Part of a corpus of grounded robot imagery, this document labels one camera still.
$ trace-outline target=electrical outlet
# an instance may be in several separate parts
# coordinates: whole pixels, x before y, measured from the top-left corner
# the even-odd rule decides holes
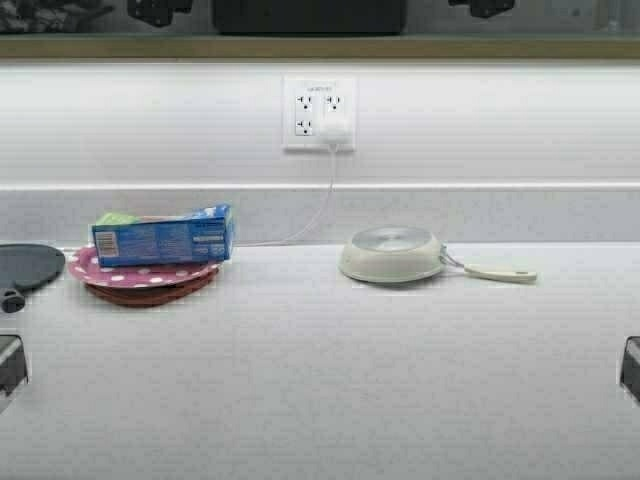
[[[284,79],[283,146],[293,150],[325,150],[320,137],[323,121],[341,116],[351,126],[351,139],[341,146],[356,146],[356,79]]]

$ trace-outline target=white backsplash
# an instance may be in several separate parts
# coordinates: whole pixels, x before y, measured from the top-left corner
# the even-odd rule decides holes
[[[451,240],[640,240],[629,222],[640,65],[599,62],[5,63],[0,196],[12,213],[0,239],[69,241],[103,210],[220,199],[247,220],[267,204],[289,211],[246,221],[245,239],[290,233],[313,213],[319,193],[305,188],[322,187],[329,161],[283,151],[285,75],[359,84],[358,149],[339,164],[344,211],[308,241],[399,218]],[[20,220],[38,205],[50,228]]]

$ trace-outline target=green item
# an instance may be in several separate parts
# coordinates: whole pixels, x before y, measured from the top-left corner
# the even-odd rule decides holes
[[[98,219],[95,225],[131,225],[138,223],[139,217],[119,212],[107,212]]]

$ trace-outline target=pink plate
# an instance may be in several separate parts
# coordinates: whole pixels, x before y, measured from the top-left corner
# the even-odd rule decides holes
[[[98,287],[153,288],[178,285],[202,277],[216,270],[218,264],[187,263],[101,268],[95,247],[85,247],[69,258],[67,268],[71,275],[81,282]]]

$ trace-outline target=wooden shelf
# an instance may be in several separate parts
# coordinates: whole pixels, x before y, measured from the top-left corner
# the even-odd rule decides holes
[[[0,36],[0,59],[640,59],[635,37]]]

